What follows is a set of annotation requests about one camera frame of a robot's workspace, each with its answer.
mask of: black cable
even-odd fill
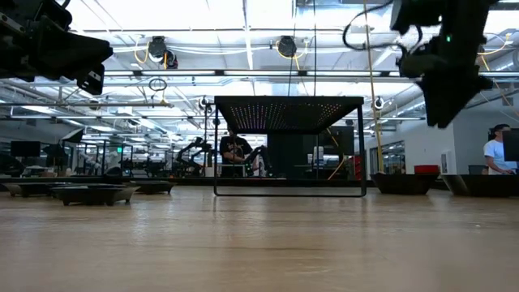
[[[292,42],[294,44],[294,47],[295,47],[295,24],[296,24],[296,21],[294,19],[294,34],[292,36]],[[294,58],[296,57],[296,52],[294,52],[294,56],[292,56],[292,58],[290,58],[290,73],[289,73],[289,96],[290,96],[290,85],[292,84],[292,66],[294,65]]]
[[[317,16],[315,14],[315,0],[314,0],[314,97],[317,96]]]
[[[366,9],[365,11],[362,11],[362,12],[359,12],[358,14],[356,14],[356,16],[352,18],[350,23],[348,25],[346,25],[346,27],[344,29],[344,32],[342,33],[342,42],[344,43],[344,45],[347,48],[349,48],[349,49],[353,49],[353,50],[357,50],[357,51],[364,51],[364,50],[368,50],[368,49],[386,48],[386,47],[389,47],[389,46],[396,45],[396,46],[398,46],[402,50],[402,55],[406,56],[408,49],[404,45],[402,45],[402,44],[398,44],[398,43],[383,43],[383,44],[378,44],[378,45],[370,45],[369,47],[367,47],[366,44],[364,43],[364,44],[362,44],[362,47],[356,47],[356,46],[351,45],[350,43],[348,43],[348,41],[346,40],[346,35],[347,35],[348,31],[350,30],[351,24],[354,22],[354,20],[356,20],[361,15],[365,15],[365,14],[370,13],[372,11],[377,11],[379,9],[385,8],[385,7],[389,6],[392,3],[393,3],[393,0],[389,0],[386,3],[384,3],[384,4],[380,4],[378,6],[374,6],[372,8]]]
[[[416,26],[416,30],[418,31],[418,40],[416,41],[416,44],[414,44],[413,48],[412,49],[416,49],[418,48],[418,46],[420,45],[420,42],[422,41],[423,39],[423,31],[422,31],[422,27],[420,27],[419,25]]]

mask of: cable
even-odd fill
[[[295,40],[295,24],[297,22],[294,20],[294,35],[292,36],[292,40]],[[292,84],[292,64],[294,63],[294,58],[290,58],[290,73],[289,73],[289,93],[288,93],[288,96],[290,96],[290,85]]]
[[[483,61],[483,64],[485,65],[485,68],[487,69],[487,71],[490,71],[490,67],[488,66],[487,64],[487,60],[485,60],[485,57],[484,56],[479,56],[481,58],[481,60]],[[500,95],[501,97],[503,97],[503,100],[508,104],[508,106],[510,106],[510,108],[512,109],[513,113],[519,117],[519,112],[516,111],[516,109],[513,108],[513,105],[510,103],[510,101],[508,101],[508,98],[506,98],[506,96],[503,94],[503,91],[501,90],[501,87],[499,84],[497,84],[497,82],[495,81],[494,79],[494,84],[495,86],[497,87],[497,89],[500,90]]]
[[[314,97],[317,96],[317,14],[315,13],[314,0]]]
[[[365,15],[366,16],[366,30],[368,31],[368,35],[369,35],[369,26],[367,25],[367,14],[372,12],[372,11],[376,11],[376,10],[385,8],[385,7],[389,6],[392,3],[393,3],[393,0],[389,0],[386,3],[384,3],[384,4],[380,4],[378,6],[374,6],[374,7],[369,8],[369,9],[367,8],[367,4],[364,5],[364,11],[359,12],[358,14],[356,14],[356,16],[352,18],[350,23],[348,25],[346,25],[346,27],[344,29],[344,31],[342,33],[342,42],[344,43],[344,45],[347,48],[349,48],[349,49],[354,49],[354,50],[357,50],[357,51],[364,51],[364,50],[370,50],[370,49],[376,49],[376,48],[385,48],[385,47],[396,45],[396,46],[398,46],[401,49],[402,55],[406,56],[407,52],[408,52],[408,49],[404,45],[402,45],[402,44],[398,44],[398,43],[383,43],[383,44],[378,44],[378,45],[362,44],[362,47],[356,47],[356,46],[353,46],[350,43],[348,43],[348,41],[346,40],[346,35],[347,35],[348,31],[350,30],[350,27],[351,27],[352,23],[354,22],[354,20],[356,20],[361,15]],[[422,29],[418,30],[418,38],[420,38],[420,32],[421,31],[422,31]]]
[[[378,9],[380,9],[382,7],[385,7],[385,6],[389,5],[390,3],[392,3],[392,0],[386,2],[385,4],[382,4],[382,6],[378,6]],[[367,24],[367,12],[369,11],[369,9],[367,9],[367,0],[364,0],[364,11],[365,11],[364,12],[364,17],[366,18],[366,24]],[[371,48],[371,45],[370,45],[370,29],[369,29],[369,27],[367,25],[366,25],[366,43],[367,43],[367,48]],[[371,110],[373,111],[373,122],[375,123],[377,154],[379,156],[379,172],[382,172],[382,170],[384,169],[384,166],[383,166],[384,161],[382,160],[382,141],[380,139],[380,124],[379,124],[379,119],[376,116],[375,84],[373,82],[373,63],[372,63],[372,59],[371,59],[371,49],[367,50],[367,61],[368,61],[369,68],[370,68]]]
[[[300,71],[300,68],[299,68],[299,61],[298,61],[297,58],[295,59],[295,66],[298,68],[298,71]]]
[[[144,61],[139,59],[139,56],[137,56],[137,45],[139,44],[139,40],[137,40],[135,42],[135,49],[133,51],[133,54],[135,56],[135,60],[137,60],[137,62],[141,63],[141,64],[144,64],[146,63],[146,61],[148,60],[148,50],[149,50],[149,42],[146,44],[146,56],[144,58]]]
[[[488,56],[489,54],[495,54],[495,53],[501,51],[502,49],[504,49],[504,47],[507,46],[507,43],[506,43],[506,42],[508,41],[509,37],[510,37],[510,34],[507,33],[507,34],[506,34],[506,38],[504,39],[503,46],[501,46],[500,48],[498,48],[498,49],[496,49],[496,50],[493,50],[493,51],[491,51],[491,52],[478,53],[478,55],[479,55],[479,56]]]
[[[339,143],[337,142],[337,140],[335,140],[335,137],[332,135],[332,132],[330,131],[330,128],[326,128],[326,131],[328,131],[328,133],[330,134],[330,136],[332,137],[332,140],[333,140],[333,143],[335,143],[335,145],[337,146],[337,148],[339,149]],[[333,176],[337,173],[337,171],[341,168],[341,166],[344,164],[344,161],[346,160],[346,155],[344,155],[344,153],[342,153],[342,161],[341,163],[339,164],[339,166],[335,169],[335,171],[333,171],[332,175],[330,175],[328,177],[328,180],[332,179]]]

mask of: black table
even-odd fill
[[[214,194],[217,196],[310,196],[361,197],[367,193],[364,129],[362,120],[363,97],[245,97],[218,96],[214,98],[215,119],[221,113],[235,134],[300,134],[318,135],[335,122],[357,110],[358,145],[361,161],[360,195],[287,195],[287,194],[220,194],[218,192],[218,161],[214,157]],[[218,141],[218,122],[215,123],[215,141]]]

